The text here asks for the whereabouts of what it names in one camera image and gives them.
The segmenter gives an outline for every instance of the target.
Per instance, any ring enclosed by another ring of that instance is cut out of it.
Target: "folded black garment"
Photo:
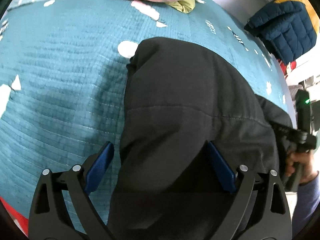
[[[205,157],[206,143],[227,162],[282,173],[287,145],[267,120],[292,126],[290,117],[255,95],[226,60],[193,43],[144,40],[127,68],[108,227],[118,239],[204,239],[233,201]]]

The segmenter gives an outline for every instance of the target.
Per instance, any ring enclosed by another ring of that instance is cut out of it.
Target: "teal bedspread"
[[[129,59],[118,52],[122,41],[164,36],[200,44],[230,62],[255,93],[287,110],[268,53],[219,5],[203,1],[190,14],[144,2],[160,14],[158,24],[131,6],[132,0],[55,0],[8,12],[0,41],[0,85],[11,85],[19,75],[21,90],[11,92],[0,119],[0,195],[13,208],[28,217],[44,168],[67,170],[111,141],[115,158],[90,195],[107,221],[124,125]]]

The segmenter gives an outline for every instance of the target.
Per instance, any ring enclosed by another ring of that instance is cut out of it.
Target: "blue quilt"
[[[56,0],[12,9],[0,41],[0,86],[19,76],[0,119],[0,195],[28,217],[45,168],[53,172],[83,163],[106,142],[115,158],[90,198],[103,221],[120,167],[126,64],[122,41],[164,36],[190,41],[230,62],[254,92],[287,111],[276,66],[268,53],[219,5],[203,0],[189,14],[165,4],[158,23],[132,0]],[[66,195],[70,216],[81,228]]]

